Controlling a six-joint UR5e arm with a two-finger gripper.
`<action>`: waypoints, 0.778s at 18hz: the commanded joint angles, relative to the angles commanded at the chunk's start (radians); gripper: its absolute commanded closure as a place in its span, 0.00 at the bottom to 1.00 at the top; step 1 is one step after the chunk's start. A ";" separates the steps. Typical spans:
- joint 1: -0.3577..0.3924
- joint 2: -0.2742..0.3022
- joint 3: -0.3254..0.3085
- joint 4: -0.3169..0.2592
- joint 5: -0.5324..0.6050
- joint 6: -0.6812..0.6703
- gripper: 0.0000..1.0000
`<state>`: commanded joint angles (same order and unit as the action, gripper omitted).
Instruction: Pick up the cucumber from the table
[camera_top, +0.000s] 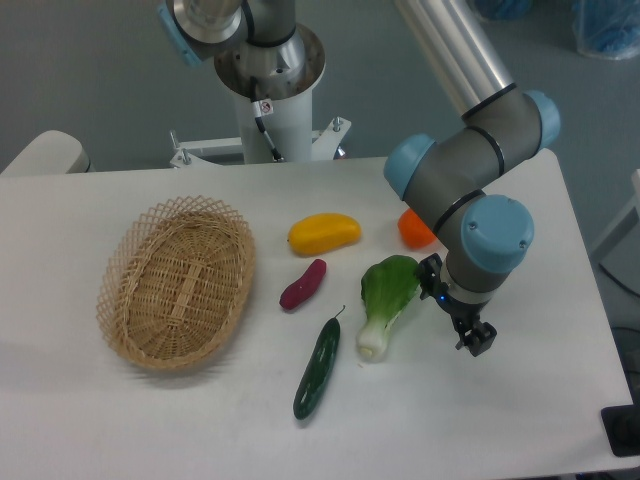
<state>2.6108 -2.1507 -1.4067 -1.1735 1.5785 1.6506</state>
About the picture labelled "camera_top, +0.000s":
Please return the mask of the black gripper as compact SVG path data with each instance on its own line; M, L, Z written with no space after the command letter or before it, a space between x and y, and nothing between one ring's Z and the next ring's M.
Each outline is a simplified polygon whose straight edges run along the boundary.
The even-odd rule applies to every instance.
M497 330L490 323L480 320L480 312L487 304L487 294L471 292L456 283L438 254L420 261L415 274L421 287L420 299L433 297L437 305L451 317L459 336L455 348L466 348L473 357L489 350Z

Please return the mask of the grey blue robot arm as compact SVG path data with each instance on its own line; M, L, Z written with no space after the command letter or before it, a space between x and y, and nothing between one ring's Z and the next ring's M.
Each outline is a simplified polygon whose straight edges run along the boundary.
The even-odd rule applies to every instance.
M451 317L459 346L479 355L497 335L481 310L534 235L521 203L484 189L552 143L560 116L543 93L517 87L465 2L398 7L464 128L444 142L407 138L388 156L384 175L447 251L419 264L423 295ZM183 61L213 60L236 96L246 163L305 162L320 153L328 135L312 133L308 94L325 57L297 22L293 2L164 1L158 16Z

